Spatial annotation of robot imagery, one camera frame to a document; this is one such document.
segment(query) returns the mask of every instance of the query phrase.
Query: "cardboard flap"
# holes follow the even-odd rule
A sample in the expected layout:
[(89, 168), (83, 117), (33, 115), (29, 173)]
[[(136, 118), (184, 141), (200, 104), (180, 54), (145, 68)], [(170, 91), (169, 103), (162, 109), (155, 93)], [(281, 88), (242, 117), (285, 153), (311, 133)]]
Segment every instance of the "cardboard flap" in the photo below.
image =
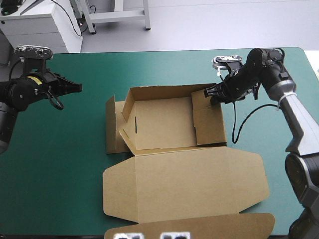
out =
[(134, 101), (190, 97), (192, 92), (210, 86), (212, 86), (212, 84), (133, 87), (129, 89), (122, 114), (125, 120), (128, 121)]
[(107, 153), (122, 153), (129, 151), (119, 133), (119, 129), (125, 124), (125, 120), (121, 114), (123, 105), (124, 101), (115, 102), (115, 96), (112, 96), (105, 104)]
[(125, 142), (125, 144), (129, 147), (129, 149), (132, 152), (132, 154), (134, 154), (136, 156), (149, 155), (149, 154), (158, 154), (158, 153), (168, 153), (168, 152), (177, 152), (177, 151), (185, 151), (185, 150), (200, 150), (200, 149), (204, 148), (204, 147), (193, 146), (193, 147), (155, 148), (155, 149), (137, 150), (135, 145), (134, 145), (134, 143), (128, 137), (128, 135), (126, 134), (124, 129), (120, 130), (119, 134), (122, 137), (122, 139)]
[(206, 98), (203, 90), (193, 92), (191, 97), (197, 144), (203, 145), (226, 142), (221, 105), (217, 104), (212, 106), (210, 97)]
[(105, 104), (106, 116), (106, 151), (116, 150), (116, 115), (115, 96), (112, 96)]
[(107, 215), (136, 222), (137, 206), (135, 159), (130, 158), (104, 171), (103, 211)]
[(117, 210), (106, 213), (120, 218), (135, 218), (147, 223), (238, 213), (269, 196), (262, 158), (228, 147), (207, 147), (136, 156), (135, 163), (117, 164), (118, 174), (108, 180), (123, 194), (132, 191), (132, 183), (123, 181), (123, 172), (134, 170), (136, 205), (128, 207), (114, 197), (105, 197), (104, 204)]
[(192, 239), (267, 239), (274, 224), (274, 216), (267, 213), (233, 214), (114, 228), (104, 238), (113, 239), (116, 233), (143, 233), (146, 239), (160, 239), (163, 232), (190, 232)]

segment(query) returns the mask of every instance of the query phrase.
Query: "black robotic arm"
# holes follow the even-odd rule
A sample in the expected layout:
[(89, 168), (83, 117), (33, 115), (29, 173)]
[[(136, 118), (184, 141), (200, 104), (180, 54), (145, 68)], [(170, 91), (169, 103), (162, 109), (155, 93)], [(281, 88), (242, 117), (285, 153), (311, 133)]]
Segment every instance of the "black robotic arm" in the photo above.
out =
[(37, 101), (49, 99), (62, 110), (59, 96), (81, 92), (82, 84), (66, 80), (46, 68), (46, 60), (52, 58), (49, 48), (19, 45), (15, 54), (23, 63), (23, 73), (17, 79), (0, 82), (0, 153), (7, 150), (19, 112)]
[(319, 126), (299, 101), (296, 84), (283, 65), (284, 57), (281, 48), (253, 49), (244, 65), (239, 56), (215, 57), (213, 66), (229, 74), (204, 94), (211, 96), (213, 105), (227, 104), (243, 100), (249, 93), (257, 99), (263, 85), (269, 98), (278, 102), (293, 135), (286, 149), (286, 173), (305, 208), (291, 225), (289, 238), (319, 239)]

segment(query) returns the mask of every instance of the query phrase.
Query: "green table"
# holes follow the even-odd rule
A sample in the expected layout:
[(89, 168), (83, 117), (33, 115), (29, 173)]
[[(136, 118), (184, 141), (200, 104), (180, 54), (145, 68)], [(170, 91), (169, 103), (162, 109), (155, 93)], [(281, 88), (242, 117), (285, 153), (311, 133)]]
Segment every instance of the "green table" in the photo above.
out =
[[(216, 55), (250, 49), (179, 52), (58, 54), (48, 62), (52, 71), (83, 83), (83, 92), (61, 97), (59, 112), (41, 101), (20, 113), (8, 152), (0, 156), (0, 233), (101, 235), (132, 224), (106, 216), (102, 209), (102, 173), (130, 154), (105, 154), (105, 102), (115, 94), (124, 100), (129, 87), (219, 82), (210, 60)], [(299, 48), (287, 48), (285, 65), (298, 85), (297, 93), (319, 119), (319, 85)], [(241, 121), (259, 100), (238, 102)], [(231, 141), (233, 108), (223, 105)], [(273, 234), (286, 234), (302, 211), (284, 170), (285, 149), (292, 136), (281, 112), (265, 108), (244, 126), (237, 145), (264, 158), (271, 195), (245, 212), (276, 217)]]

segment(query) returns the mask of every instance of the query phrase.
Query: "black cable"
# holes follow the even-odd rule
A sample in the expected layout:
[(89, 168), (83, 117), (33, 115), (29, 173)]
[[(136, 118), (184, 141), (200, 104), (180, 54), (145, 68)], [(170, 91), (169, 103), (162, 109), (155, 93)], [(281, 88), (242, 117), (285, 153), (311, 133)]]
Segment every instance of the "black cable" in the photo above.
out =
[(72, 22), (72, 20), (71, 20), (71, 17), (70, 17), (70, 15), (67, 13), (67, 11), (64, 9), (64, 7), (62, 7), (59, 3), (57, 3), (55, 0), (51, 0), (52, 2), (54, 2), (55, 4), (57, 4), (60, 8), (62, 8), (62, 10), (66, 13), (66, 15), (68, 16), (68, 18), (69, 18), (69, 20), (70, 20), (70, 22), (71, 22), (71, 24), (72, 24), (72, 27), (73, 27), (73, 30), (74, 30), (74, 32), (75, 32), (75, 34), (77, 34), (78, 36), (83, 36), (83, 34), (82, 34), (82, 32), (81, 32), (81, 34), (79, 34), (79, 33), (77, 33), (77, 31), (75, 30), (75, 27), (74, 27), (74, 25), (73, 25), (73, 22)]
[(58, 110), (63, 110), (64, 109), (64, 105), (62, 104), (62, 102), (59, 100), (59, 98), (57, 98), (55, 95), (53, 95), (50, 91), (46, 92), (46, 91), (38, 91), (39, 93), (43, 93), (45, 94), (49, 101), (50, 101), (50, 104), (55, 107), (56, 109)]
[(267, 107), (267, 106), (272, 106), (272, 107), (278, 107), (278, 105), (274, 105), (274, 104), (265, 104), (265, 105), (262, 105), (262, 106), (259, 106), (257, 108), (255, 108), (253, 111), (251, 111), (247, 117), (244, 119), (244, 121), (241, 123), (240, 127), (239, 127), (239, 130), (238, 130), (238, 133), (237, 133), (237, 136), (236, 136), (236, 139), (234, 139), (234, 136), (235, 136), (235, 128), (236, 128), (236, 106), (235, 106), (235, 102), (233, 102), (233, 106), (234, 106), (234, 127), (233, 127), (233, 132), (232, 132), (232, 141), (233, 141), (233, 144), (236, 144), (238, 139), (239, 139), (239, 136), (240, 136), (240, 132), (241, 132), (241, 129), (243, 128), (245, 122), (248, 120), (248, 118), (254, 113), (256, 112), (257, 110), (263, 108), (263, 107)]
[(21, 59), (18, 60), (17, 62), (15, 62), (15, 63), (13, 64), (13, 66), (11, 67), (10, 73), (9, 73), (9, 81), (10, 81), (11, 78), (12, 78), (12, 73), (13, 73), (13, 70), (14, 70), (15, 66), (16, 66), (17, 64), (19, 64), (20, 62), (21, 62)]

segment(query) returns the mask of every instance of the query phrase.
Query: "open cardboard box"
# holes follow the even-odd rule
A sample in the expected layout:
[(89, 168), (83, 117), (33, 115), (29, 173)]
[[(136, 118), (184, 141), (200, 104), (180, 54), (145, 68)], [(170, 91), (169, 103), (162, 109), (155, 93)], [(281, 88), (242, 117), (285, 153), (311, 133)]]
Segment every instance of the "open cardboard box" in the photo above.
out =
[(135, 87), (124, 103), (108, 100), (107, 151), (126, 144), (134, 157), (103, 173), (107, 215), (139, 223), (199, 218), (268, 197), (262, 158), (225, 146), (221, 106), (203, 94), (209, 86)]

